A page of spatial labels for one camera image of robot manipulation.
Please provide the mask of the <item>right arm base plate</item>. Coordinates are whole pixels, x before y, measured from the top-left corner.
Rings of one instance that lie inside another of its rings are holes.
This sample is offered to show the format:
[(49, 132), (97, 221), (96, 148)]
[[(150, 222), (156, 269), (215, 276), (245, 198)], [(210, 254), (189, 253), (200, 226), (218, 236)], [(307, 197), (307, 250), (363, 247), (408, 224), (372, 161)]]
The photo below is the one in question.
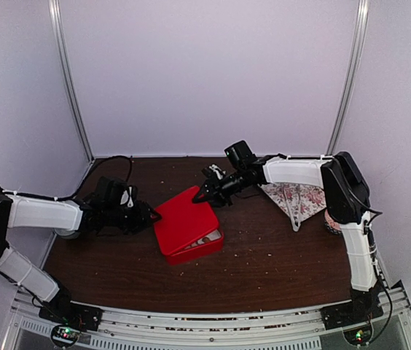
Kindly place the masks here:
[(368, 346), (375, 339), (372, 321), (384, 314), (380, 306), (356, 313), (352, 302), (325, 306), (320, 312), (325, 330), (340, 328), (344, 340), (357, 348)]

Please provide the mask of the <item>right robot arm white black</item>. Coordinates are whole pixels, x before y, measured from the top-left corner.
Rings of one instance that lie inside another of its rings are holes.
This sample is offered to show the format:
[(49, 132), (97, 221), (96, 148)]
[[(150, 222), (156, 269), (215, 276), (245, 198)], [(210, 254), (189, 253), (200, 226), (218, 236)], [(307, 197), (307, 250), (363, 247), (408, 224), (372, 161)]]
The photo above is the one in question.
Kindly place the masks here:
[(224, 151), (234, 172), (218, 165), (203, 169), (205, 181), (193, 203), (232, 205), (232, 197), (259, 186), (290, 217), (294, 230), (301, 221), (323, 211), (330, 232), (342, 236), (351, 270), (351, 299), (323, 309), (327, 319), (344, 316), (360, 322), (377, 313), (382, 289), (377, 272), (377, 249), (372, 221), (379, 211), (369, 202), (370, 190), (349, 152), (336, 155), (256, 156), (241, 140)]

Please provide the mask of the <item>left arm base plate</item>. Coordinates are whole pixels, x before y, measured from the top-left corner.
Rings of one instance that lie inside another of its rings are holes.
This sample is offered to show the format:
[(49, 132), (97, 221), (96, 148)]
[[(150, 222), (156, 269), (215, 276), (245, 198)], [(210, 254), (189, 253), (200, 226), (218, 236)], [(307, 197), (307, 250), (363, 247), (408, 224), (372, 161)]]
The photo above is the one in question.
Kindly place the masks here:
[(70, 303), (65, 314), (49, 306), (41, 306), (39, 317), (54, 322), (50, 331), (50, 340), (60, 349), (67, 349), (76, 344), (83, 333), (97, 331), (103, 311), (93, 306)]

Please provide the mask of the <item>metal serving tongs white handle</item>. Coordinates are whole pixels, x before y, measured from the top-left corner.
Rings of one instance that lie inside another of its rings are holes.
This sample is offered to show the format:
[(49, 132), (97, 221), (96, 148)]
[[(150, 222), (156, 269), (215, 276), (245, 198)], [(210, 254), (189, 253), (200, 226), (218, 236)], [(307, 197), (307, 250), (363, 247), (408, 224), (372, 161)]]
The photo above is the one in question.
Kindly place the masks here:
[(301, 185), (283, 183), (283, 199), (294, 232), (301, 228)]

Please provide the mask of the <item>red tin lid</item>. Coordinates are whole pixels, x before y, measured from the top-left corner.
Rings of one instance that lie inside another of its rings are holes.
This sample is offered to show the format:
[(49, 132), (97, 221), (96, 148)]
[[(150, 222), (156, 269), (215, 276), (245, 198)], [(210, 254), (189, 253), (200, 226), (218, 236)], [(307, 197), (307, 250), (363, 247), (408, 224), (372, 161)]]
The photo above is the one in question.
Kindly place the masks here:
[(166, 257), (219, 229), (219, 221), (210, 204), (193, 202), (199, 189), (198, 186), (190, 187), (155, 209), (161, 219), (154, 223), (154, 233)]

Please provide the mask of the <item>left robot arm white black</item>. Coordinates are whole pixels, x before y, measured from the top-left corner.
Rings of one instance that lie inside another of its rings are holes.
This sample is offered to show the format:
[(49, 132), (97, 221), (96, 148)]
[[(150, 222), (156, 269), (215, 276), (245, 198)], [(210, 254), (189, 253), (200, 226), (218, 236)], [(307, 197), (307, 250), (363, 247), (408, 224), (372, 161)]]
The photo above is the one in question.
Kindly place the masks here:
[(70, 292), (7, 241), (12, 228), (49, 228), (64, 239), (98, 233), (106, 227), (138, 233), (160, 221), (138, 189), (114, 177), (101, 177), (83, 199), (44, 197), (6, 191), (0, 186), (0, 274), (28, 290), (62, 324), (77, 317)]

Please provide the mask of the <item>red square tin box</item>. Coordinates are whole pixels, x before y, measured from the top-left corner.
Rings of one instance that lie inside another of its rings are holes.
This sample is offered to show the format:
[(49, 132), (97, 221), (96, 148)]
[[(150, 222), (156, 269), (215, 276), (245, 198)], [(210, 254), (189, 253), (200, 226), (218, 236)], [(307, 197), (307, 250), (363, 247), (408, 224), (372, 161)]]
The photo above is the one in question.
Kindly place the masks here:
[(171, 255), (166, 255), (165, 259), (170, 265), (187, 263), (220, 251), (223, 247), (223, 243), (224, 234), (220, 229), (218, 229), (212, 231), (193, 244), (190, 244), (186, 248)]

